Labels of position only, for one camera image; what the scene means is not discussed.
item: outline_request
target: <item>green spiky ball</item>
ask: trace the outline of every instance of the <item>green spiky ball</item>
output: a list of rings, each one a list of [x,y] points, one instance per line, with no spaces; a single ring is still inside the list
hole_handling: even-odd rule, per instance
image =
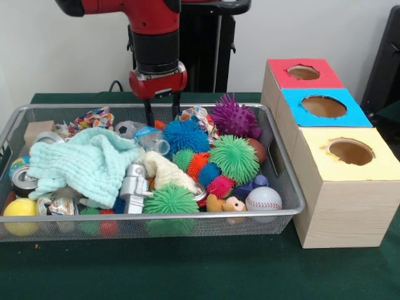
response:
[[[99,210],[96,208],[87,207],[79,212],[80,215],[92,215],[92,214],[100,214]],[[97,236],[99,234],[99,221],[82,221],[79,224],[81,231],[90,235],[90,236]]]
[[[172,162],[186,173],[193,156],[194,152],[192,149],[182,149],[178,153],[174,154]]]
[[[248,142],[236,136],[221,136],[210,150],[209,162],[217,164],[223,175],[241,186],[256,177],[260,165],[256,151]]]
[[[198,213],[199,208],[194,195],[182,186],[165,185],[146,199],[145,214],[182,214]],[[152,237],[187,236],[194,227],[193,219],[150,220],[146,231]]]

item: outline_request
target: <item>soccer ball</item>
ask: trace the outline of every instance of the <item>soccer ball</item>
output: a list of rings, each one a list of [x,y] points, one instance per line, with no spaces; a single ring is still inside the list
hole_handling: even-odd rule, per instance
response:
[[[137,130],[138,127],[135,125],[135,122],[133,121],[120,122],[114,128],[115,133],[124,139],[133,139],[135,132]]]

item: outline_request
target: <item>purple spiky ball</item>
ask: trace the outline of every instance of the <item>purple spiky ball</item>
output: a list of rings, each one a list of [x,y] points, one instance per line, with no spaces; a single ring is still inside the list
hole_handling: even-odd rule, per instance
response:
[[[258,139],[262,129],[257,127],[256,115],[244,104],[239,105],[235,96],[225,94],[221,101],[216,103],[211,114],[212,120],[219,129],[221,135],[231,134],[241,138]]]

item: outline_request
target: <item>yellow box top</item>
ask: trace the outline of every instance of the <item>yellow box top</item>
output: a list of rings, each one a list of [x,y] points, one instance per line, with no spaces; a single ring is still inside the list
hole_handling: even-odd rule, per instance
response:
[[[400,162],[376,128],[302,127],[324,181],[400,180]]]

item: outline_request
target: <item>wire mesh basket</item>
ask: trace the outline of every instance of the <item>wire mesh basket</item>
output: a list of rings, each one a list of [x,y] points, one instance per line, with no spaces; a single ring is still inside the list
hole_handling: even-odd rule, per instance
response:
[[[195,104],[182,105],[181,109]],[[198,104],[208,111],[212,104]],[[8,170],[11,163],[27,156],[24,133],[30,122],[55,121],[73,122],[88,111],[104,104],[33,104],[15,110],[0,136],[2,156],[0,160],[0,206],[3,208],[9,192],[12,191]],[[126,120],[145,123],[144,108],[140,104],[110,104],[114,114],[114,124]],[[279,211],[245,212],[199,212],[194,214],[100,214],[95,216],[21,216],[0,217],[0,241],[55,241],[77,239],[121,239],[151,238],[154,236],[234,236],[248,234],[279,234],[295,214],[304,209],[304,196],[299,186],[291,162],[286,153],[278,129],[268,108],[260,104],[246,104],[256,114],[263,128],[260,142],[269,154],[261,166],[260,174],[268,178],[269,186],[282,198]],[[171,109],[164,104],[152,106],[155,119],[168,123]],[[229,218],[241,218],[241,222],[231,224]],[[164,220],[162,233],[152,231],[152,227]],[[7,227],[20,226],[34,228],[27,236],[15,236]],[[189,226],[191,230],[173,230],[176,226]]]

